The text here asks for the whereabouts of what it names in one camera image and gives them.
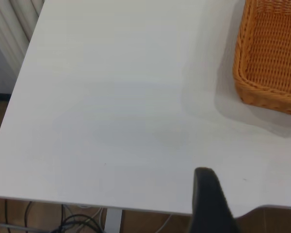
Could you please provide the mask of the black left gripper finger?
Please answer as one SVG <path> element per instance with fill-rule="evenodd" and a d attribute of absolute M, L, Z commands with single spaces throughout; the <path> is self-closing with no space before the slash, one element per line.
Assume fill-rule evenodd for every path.
<path fill-rule="evenodd" d="M 215 172 L 207 167 L 194 171 L 190 233 L 239 233 Z"/>

